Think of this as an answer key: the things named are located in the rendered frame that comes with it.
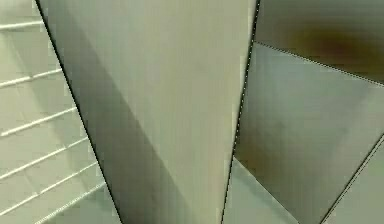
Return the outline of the pale grey fridge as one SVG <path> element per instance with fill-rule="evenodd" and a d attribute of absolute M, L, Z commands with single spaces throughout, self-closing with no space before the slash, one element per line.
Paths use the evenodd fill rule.
<path fill-rule="evenodd" d="M 0 224 L 220 224 L 256 0 L 0 0 Z"/>

